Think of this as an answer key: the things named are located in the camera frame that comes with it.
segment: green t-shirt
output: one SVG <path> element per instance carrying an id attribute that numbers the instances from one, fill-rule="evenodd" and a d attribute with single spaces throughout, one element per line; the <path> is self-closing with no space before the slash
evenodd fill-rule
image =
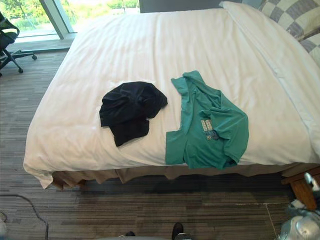
<path id="1" fill-rule="evenodd" d="M 248 139 L 248 117 L 198 71 L 171 80 L 181 94 L 180 129 L 166 133 L 165 163 L 224 169 L 237 165 Z"/>

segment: black cable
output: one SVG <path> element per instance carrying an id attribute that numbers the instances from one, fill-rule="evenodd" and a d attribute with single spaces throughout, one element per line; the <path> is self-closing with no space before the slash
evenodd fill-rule
<path id="1" fill-rule="evenodd" d="M 2 214 L 4 216 L 3 222 L 5 223 L 8 219 L 8 216 L 3 211 L 0 211 L 0 214 Z"/>
<path id="2" fill-rule="evenodd" d="M 44 224 L 45 224 L 45 237 L 44 237 L 44 239 L 48 240 L 49 224 L 48 224 L 48 222 L 46 220 L 44 220 L 42 217 L 40 217 L 40 215 L 37 212 L 37 210 L 36 210 L 34 204 L 32 203 L 32 201 L 30 201 L 27 197 L 21 196 L 21 195 L 18 195 L 18 194 L 0 194 L 0 197 L 18 197 L 18 198 L 22 198 L 22 199 L 26 200 L 31 205 L 36 217 L 38 219 L 40 219 L 42 222 L 44 222 Z"/>

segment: checkered cushion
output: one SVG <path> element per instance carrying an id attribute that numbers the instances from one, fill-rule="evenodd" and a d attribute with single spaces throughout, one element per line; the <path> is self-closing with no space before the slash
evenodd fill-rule
<path id="1" fill-rule="evenodd" d="M 320 28 L 320 0 L 265 0 L 259 9 L 298 40 Z"/>
<path id="2" fill-rule="evenodd" d="M 320 67 L 320 33 L 300 42 Z"/>

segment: bed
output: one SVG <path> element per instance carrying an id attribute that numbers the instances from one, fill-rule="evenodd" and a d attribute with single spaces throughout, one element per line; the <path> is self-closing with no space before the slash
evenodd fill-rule
<path id="1" fill-rule="evenodd" d="M 222 6 L 104 16 L 79 33 L 30 124 L 24 169 L 47 188 L 144 175 L 292 176 L 318 165 L 320 68 L 258 10 Z M 179 129 L 181 114 L 171 79 L 193 70 L 248 115 L 248 146 L 235 167 L 165 164 L 166 132 Z M 116 147 L 110 129 L 100 127 L 102 97 L 135 81 L 154 84 L 168 105 L 150 120 L 147 136 Z"/>

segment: gray carpet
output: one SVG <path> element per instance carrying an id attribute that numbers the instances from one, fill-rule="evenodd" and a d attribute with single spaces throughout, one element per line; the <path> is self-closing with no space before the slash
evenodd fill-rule
<path id="1" fill-rule="evenodd" d="M 121 184 L 87 183 L 86 189 L 43 190 L 23 169 L 28 126 L 66 52 L 18 59 L 0 77 L 0 194 L 30 198 L 49 222 L 49 239 L 95 239 L 133 231 L 141 236 L 170 238 L 175 222 L 198 240 L 272 240 L 288 217 L 293 199 L 279 174 L 243 177 L 182 176 L 167 180 L 145 176 Z M 44 239 L 44 225 L 31 207 L 15 198 L 0 198 L 15 240 Z"/>

